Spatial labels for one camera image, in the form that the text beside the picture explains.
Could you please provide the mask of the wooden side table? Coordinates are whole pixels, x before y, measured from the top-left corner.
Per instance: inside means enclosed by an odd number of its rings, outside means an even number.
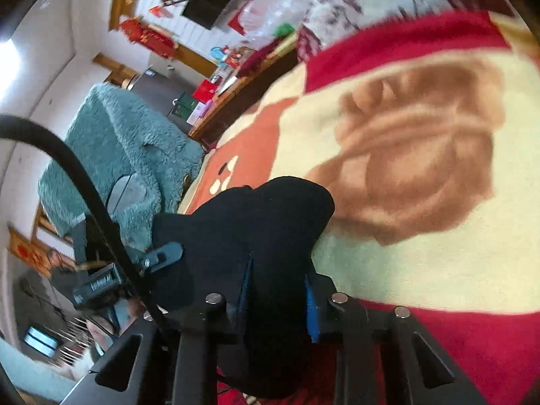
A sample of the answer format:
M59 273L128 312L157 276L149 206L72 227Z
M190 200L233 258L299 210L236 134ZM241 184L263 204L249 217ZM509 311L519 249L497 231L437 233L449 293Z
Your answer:
M189 137L209 149L267 89L297 65L297 33L286 37L261 65L239 78L228 90L212 100L211 107L198 119Z

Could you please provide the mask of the dark green box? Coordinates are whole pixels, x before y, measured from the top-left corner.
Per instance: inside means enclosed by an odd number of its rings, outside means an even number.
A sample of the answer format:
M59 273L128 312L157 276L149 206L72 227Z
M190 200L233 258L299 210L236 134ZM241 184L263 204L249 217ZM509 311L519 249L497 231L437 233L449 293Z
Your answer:
M188 121L189 116L198 106L198 100L193 98L189 93L182 93L174 99L171 113L183 121Z

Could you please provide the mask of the black pants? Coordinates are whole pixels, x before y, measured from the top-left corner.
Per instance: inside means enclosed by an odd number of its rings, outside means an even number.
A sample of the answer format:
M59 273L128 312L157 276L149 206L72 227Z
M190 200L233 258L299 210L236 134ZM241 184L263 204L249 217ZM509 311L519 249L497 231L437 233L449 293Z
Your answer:
M152 242L183 247L182 258L151 274L155 302L169 312L217 292L238 296L252 260L243 328L245 372L240 391L261 399L292 395L313 341L307 328L306 277L312 250L335 210L329 191L301 178L234 187L190 215L159 214Z

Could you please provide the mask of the white plastic bag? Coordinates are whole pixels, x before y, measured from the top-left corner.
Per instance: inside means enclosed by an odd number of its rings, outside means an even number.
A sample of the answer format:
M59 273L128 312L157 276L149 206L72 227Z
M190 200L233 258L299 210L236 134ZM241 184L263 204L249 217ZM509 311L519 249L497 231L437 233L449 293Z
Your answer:
M244 31L242 44L259 50L272 43L285 30L301 25L310 0L251 0L239 14Z

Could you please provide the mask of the red hanging knot ornament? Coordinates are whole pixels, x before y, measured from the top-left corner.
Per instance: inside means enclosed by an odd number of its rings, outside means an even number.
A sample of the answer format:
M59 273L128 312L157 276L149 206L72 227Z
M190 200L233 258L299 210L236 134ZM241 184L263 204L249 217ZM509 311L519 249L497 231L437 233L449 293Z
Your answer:
M141 18L126 19L119 24L119 28L131 43L142 45L161 58L172 59L176 56L178 43L170 34Z

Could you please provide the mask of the grey refrigerator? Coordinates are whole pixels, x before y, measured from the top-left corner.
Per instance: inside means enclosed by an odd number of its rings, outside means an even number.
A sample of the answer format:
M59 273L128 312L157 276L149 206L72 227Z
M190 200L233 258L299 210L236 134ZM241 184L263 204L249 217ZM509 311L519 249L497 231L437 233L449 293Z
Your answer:
M192 125L174 116L171 111L173 101L182 93L194 93L194 86L186 81L171 79L159 72L148 68L144 73L132 77L126 82L126 90L135 93L151 109L159 112L170 122L176 125L184 134L188 135Z

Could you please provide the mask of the red gift box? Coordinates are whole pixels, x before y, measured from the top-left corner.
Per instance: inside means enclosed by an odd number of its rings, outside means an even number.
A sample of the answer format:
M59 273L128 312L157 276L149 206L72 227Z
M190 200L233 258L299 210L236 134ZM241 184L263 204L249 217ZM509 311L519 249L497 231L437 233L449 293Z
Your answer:
M218 89L218 84L204 80L198 85L192 96L200 103L208 103L213 99Z

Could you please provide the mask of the teal fluffy chair cover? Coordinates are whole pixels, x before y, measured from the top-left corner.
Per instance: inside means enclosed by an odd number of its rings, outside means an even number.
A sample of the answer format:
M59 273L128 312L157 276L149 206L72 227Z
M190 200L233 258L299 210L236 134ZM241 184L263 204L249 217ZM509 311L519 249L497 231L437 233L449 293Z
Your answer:
M64 142L80 160L101 200L120 178L134 176L144 196L113 213L124 244L151 246L152 220L174 213L185 177L195 178L202 146L129 90L94 85L79 108Z

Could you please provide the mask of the red orange cartoon blanket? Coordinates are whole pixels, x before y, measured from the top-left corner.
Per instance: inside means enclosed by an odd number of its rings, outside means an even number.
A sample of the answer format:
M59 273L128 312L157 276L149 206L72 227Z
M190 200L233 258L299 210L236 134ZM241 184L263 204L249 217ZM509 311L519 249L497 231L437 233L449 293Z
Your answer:
M408 306L491 404L539 400L539 44L450 12L368 28L275 81L180 205L284 176L335 202L319 272Z

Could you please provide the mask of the dark red folded cloth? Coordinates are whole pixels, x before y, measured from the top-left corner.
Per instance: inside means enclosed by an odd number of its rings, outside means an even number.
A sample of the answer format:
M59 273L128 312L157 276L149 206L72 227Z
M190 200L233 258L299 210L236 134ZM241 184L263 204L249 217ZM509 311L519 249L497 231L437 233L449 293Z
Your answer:
M251 77L270 65L279 57L279 48L284 44L283 38L277 38L262 49L253 51L245 62L238 68L237 77Z

